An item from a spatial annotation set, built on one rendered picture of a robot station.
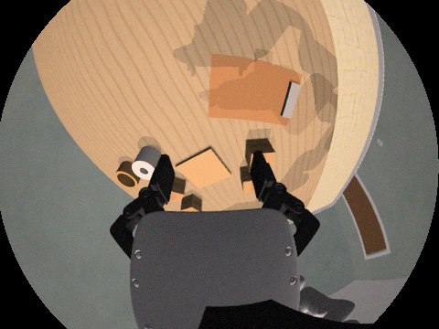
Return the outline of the grey cylinder with white top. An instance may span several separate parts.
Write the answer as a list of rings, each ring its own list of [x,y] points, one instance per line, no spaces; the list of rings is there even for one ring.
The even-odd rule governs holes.
[[[150,180],[160,156],[161,153],[153,146],[144,146],[132,164],[134,173],[140,178]]]

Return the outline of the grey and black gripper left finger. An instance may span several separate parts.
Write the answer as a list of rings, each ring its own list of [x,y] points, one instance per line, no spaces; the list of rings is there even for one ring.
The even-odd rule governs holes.
[[[152,173],[148,186],[143,187],[138,198],[123,209],[110,228],[110,233],[131,259],[134,242],[133,231],[142,216],[156,211],[165,211],[163,206],[170,200],[175,179],[175,171],[169,155],[161,154],[157,166]]]

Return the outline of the brown clipboard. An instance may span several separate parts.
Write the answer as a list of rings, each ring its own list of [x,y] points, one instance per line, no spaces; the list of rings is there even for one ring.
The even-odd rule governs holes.
[[[252,58],[212,54],[209,117],[287,126],[302,76]]]

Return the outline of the brown cube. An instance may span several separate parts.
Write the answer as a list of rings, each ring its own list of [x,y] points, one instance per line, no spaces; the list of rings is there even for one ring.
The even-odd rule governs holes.
[[[243,194],[254,192],[254,187],[248,166],[240,167],[240,173],[241,173],[241,185],[242,185]]]
[[[194,194],[184,196],[181,201],[180,211],[202,211],[202,199]]]
[[[170,201],[180,203],[185,194],[186,180],[175,177]]]
[[[250,139],[250,140],[246,140],[246,146],[245,146],[245,159],[247,162],[247,166],[249,168],[249,172],[252,163],[253,153],[256,151],[262,151],[266,162],[269,163],[272,168],[273,159],[275,156],[275,150],[273,149],[269,140],[267,138]]]

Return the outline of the dark brown open cylinder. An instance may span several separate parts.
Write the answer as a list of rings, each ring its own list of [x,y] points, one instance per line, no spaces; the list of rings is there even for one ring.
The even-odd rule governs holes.
[[[127,188],[137,188],[140,177],[132,169],[132,162],[124,161],[115,173],[116,180]]]

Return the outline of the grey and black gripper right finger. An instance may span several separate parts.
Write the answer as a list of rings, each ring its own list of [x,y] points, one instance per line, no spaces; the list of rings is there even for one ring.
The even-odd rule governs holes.
[[[299,256],[318,231],[320,227],[318,219],[305,209],[300,199],[286,192],[284,184],[277,183],[262,151],[253,153],[250,174],[256,198],[259,202],[263,202],[262,208],[282,211],[287,219],[294,222],[296,226],[294,242]]]

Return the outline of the tan square wooden board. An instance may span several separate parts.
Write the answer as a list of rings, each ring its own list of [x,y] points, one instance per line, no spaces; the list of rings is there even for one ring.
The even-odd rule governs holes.
[[[231,176],[211,146],[176,164],[176,169],[198,188]]]

